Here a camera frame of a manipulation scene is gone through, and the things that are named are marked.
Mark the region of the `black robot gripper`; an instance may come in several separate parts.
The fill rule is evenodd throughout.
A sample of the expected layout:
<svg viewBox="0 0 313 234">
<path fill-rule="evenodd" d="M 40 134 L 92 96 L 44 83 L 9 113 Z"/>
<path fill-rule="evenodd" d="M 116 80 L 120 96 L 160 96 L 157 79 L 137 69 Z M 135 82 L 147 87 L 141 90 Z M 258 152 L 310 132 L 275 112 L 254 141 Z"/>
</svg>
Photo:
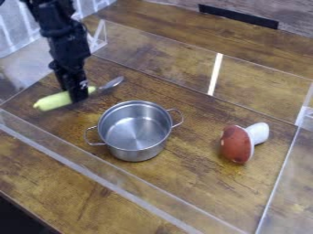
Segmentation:
<svg viewBox="0 0 313 234">
<path fill-rule="evenodd" d="M 86 42 L 86 27 L 72 15 L 76 13 L 73 0 L 21 0 L 38 24 L 40 35 L 48 40 L 49 54 L 54 62 L 68 73 L 56 69 L 54 76 L 61 90 L 66 90 L 72 102 L 88 98 L 88 81 L 81 69 L 85 58 L 90 55 Z"/>
</svg>

